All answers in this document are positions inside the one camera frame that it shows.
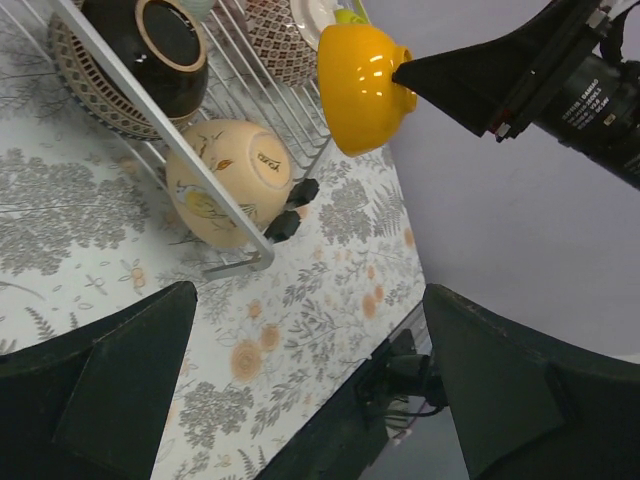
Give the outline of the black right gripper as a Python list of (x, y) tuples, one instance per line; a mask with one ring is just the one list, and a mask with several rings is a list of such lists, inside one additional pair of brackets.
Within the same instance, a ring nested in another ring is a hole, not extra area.
[(639, 63), (622, 55), (636, 1), (551, 1), (495, 40), (401, 64), (401, 85), (477, 136), (535, 125), (639, 186)]

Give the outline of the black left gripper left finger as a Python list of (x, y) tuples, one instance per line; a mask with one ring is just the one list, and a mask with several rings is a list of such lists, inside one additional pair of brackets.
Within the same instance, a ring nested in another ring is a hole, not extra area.
[(176, 282), (2, 356), (2, 478), (150, 478), (196, 306)]

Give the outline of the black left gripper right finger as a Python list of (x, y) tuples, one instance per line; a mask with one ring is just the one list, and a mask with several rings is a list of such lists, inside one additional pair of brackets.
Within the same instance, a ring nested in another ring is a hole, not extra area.
[(636, 479), (639, 366), (437, 284), (423, 308), (472, 479)]

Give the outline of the yellow bowl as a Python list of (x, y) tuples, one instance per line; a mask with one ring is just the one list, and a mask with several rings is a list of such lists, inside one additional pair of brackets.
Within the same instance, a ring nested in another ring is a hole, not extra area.
[(328, 129), (338, 149), (357, 157), (386, 144), (417, 106), (417, 95), (393, 82), (413, 59), (371, 24), (326, 27), (317, 51), (317, 80)]

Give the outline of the brown patterned white bowl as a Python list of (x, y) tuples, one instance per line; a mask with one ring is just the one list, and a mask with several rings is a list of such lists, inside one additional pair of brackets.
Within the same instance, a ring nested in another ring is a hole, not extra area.
[(246, 3), (247, 35), (272, 78), (302, 87), (317, 77), (322, 31), (336, 23), (336, 1), (253, 0)]

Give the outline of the beige ceramic bowl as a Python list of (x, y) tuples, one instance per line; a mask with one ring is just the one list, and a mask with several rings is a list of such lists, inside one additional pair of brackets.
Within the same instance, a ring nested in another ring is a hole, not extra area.
[[(183, 137), (259, 230), (280, 214), (293, 186), (285, 145), (248, 121), (215, 119), (189, 126)], [(174, 152), (166, 156), (171, 200), (187, 227), (205, 243), (239, 248), (248, 239)]]

